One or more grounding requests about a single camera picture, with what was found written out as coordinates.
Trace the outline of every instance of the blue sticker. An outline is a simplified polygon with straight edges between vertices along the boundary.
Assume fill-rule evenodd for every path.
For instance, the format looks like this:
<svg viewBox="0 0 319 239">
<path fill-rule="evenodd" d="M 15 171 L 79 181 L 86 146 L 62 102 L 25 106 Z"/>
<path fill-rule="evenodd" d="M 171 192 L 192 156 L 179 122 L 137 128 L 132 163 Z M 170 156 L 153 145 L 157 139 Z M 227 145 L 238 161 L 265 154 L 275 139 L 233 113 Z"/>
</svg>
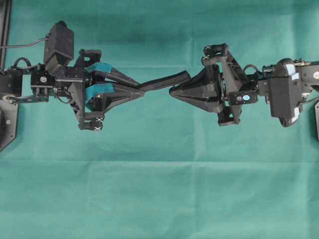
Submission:
<svg viewBox="0 0 319 239">
<path fill-rule="evenodd" d="M 243 96 L 243 100 L 248 101 L 249 99 L 250 99 L 250 96 L 249 96 L 249 95 L 244 95 L 244 96 Z"/>
<path fill-rule="evenodd" d="M 95 84 L 85 89 L 85 103 L 97 94 L 113 93 L 114 88 L 112 83 Z"/>
<path fill-rule="evenodd" d="M 102 71 L 105 73 L 110 73 L 111 70 L 112 70 L 111 64 L 105 64 L 102 62 L 96 62 L 96 63 L 94 63 L 86 68 L 86 71 L 89 73 L 91 73 L 93 71 Z"/>
</svg>

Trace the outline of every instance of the screw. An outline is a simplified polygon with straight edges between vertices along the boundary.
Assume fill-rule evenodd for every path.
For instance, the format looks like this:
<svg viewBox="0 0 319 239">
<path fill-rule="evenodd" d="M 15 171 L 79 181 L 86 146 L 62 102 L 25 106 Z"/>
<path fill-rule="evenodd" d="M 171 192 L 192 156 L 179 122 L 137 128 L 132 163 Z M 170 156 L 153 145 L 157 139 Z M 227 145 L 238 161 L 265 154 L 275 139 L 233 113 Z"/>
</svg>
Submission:
<svg viewBox="0 0 319 239">
<path fill-rule="evenodd" d="M 47 81 L 47 78 L 45 76 L 41 76 L 40 81 L 42 83 L 45 83 Z"/>
</svg>

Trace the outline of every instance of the white label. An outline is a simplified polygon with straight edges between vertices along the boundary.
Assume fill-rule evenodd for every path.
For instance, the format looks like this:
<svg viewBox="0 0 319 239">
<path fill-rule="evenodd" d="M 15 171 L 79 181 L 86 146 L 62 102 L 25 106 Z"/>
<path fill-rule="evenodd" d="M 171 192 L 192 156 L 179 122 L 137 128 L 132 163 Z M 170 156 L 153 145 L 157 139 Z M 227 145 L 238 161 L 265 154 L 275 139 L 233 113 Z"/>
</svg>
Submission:
<svg viewBox="0 0 319 239">
<path fill-rule="evenodd" d="M 314 72 L 314 78 L 315 78 L 316 80 L 319 79 L 319 72 L 318 72 L 318 71 Z"/>
</svg>

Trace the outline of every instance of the black cable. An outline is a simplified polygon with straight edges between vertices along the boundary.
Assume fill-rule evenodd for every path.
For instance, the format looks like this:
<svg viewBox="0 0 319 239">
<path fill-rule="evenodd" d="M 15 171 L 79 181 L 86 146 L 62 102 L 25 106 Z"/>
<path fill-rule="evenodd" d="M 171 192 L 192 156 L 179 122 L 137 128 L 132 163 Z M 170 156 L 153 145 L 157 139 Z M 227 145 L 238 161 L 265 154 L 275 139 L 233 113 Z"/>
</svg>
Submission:
<svg viewBox="0 0 319 239">
<path fill-rule="evenodd" d="M 258 74 L 262 74 L 262 73 L 258 70 L 257 66 L 255 66 L 255 65 L 253 65 L 253 64 L 248 64 L 247 66 L 245 66 L 244 69 L 243 69 L 243 71 L 245 72 L 248 68 L 254 68 Z"/>
<path fill-rule="evenodd" d="M 27 59 L 27 58 L 25 58 L 25 57 L 20 57 L 20 58 L 18 58 L 18 59 L 14 62 L 13 66 L 18 66 L 19 61 L 24 61 L 27 66 L 31 66 L 31 62 L 29 61 L 29 59 Z"/>
<path fill-rule="evenodd" d="M 11 68 L 13 69 L 17 69 L 17 70 L 22 70 L 22 71 L 26 71 L 26 70 L 30 70 L 33 68 L 38 67 L 39 64 L 33 65 L 33 66 L 11 66 Z"/>
<path fill-rule="evenodd" d="M 300 105 L 308 104 L 308 103 L 311 103 L 311 102 L 316 101 L 316 100 L 319 100 L 319 96 L 318 97 L 314 97 L 313 99 L 308 100 L 308 101 L 301 101 L 301 102 L 299 102 L 299 104 Z"/>
<path fill-rule="evenodd" d="M 69 104 L 69 103 L 71 103 L 72 100 L 73 100 L 73 98 L 71 97 L 71 93 L 68 92 L 66 88 L 64 88 L 63 90 L 64 90 L 65 94 L 67 94 L 67 95 L 70 97 L 70 99 L 69 99 L 67 102 L 61 100 L 61 98 L 60 98 L 59 96 L 57 96 L 57 95 L 55 95 L 55 97 L 56 97 L 60 102 L 62 102 L 62 103 L 64 103 L 64 104 Z"/>
<path fill-rule="evenodd" d="M 72 98 L 70 98 L 68 101 L 63 101 L 63 100 L 61 100 L 61 98 L 59 97 L 59 96 L 57 96 L 57 95 L 54 95 L 60 102 L 62 102 L 62 103 L 64 103 L 64 104 L 69 104 L 69 103 L 71 103 L 72 102 Z"/>
<path fill-rule="evenodd" d="M 19 48 L 19 47 L 29 47 L 29 46 L 33 46 L 41 41 L 45 41 L 47 40 L 48 38 L 47 37 L 43 37 L 43 38 L 40 38 L 32 43 L 29 43 L 29 44 L 24 44 L 24 45 L 14 45 L 14 46 L 0 46 L 0 48 Z"/>
</svg>

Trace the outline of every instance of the teal fabric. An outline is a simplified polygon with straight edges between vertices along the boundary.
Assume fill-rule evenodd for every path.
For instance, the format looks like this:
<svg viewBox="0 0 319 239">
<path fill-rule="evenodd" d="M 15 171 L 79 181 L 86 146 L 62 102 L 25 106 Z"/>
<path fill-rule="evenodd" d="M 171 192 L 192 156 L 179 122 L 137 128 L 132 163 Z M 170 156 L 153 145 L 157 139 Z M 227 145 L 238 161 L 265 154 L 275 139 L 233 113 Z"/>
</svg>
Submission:
<svg viewBox="0 0 319 239">
<path fill-rule="evenodd" d="M 108 72 L 110 73 L 112 70 L 112 65 L 111 64 L 105 64 L 102 62 L 96 62 L 86 68 L 87 72 L 92 72 L 92 71 L 102 71 L 102 72 Z"/>
<path fill-rule="evenodd" d="M 64 20 L 75 52 L 139 82 L 201 69 L 208 44 L 240 65 L 319 58 L 316 0 L 13 0 L 8 43 Z M 43 43 L 9 49 L 6 66 L 42 62 Z M 24 94 L 30 94 L 28 76 Z M 316 239 L 319 143 L 312 105 L 283 128 L 264 99 L 241 123 L 178 101 L 168 89 L 109 111 L 80 131 L 69 105 L 22 105 L 0 153 L 2 239 Z"/>
<path fill-rule="evenodd" d="M 114 92 L 114 88 L 111 83 L 96 84 L 85 88 L 85 103 L 88 103 L 93 96 L 106 92 Z"/>
</svg>

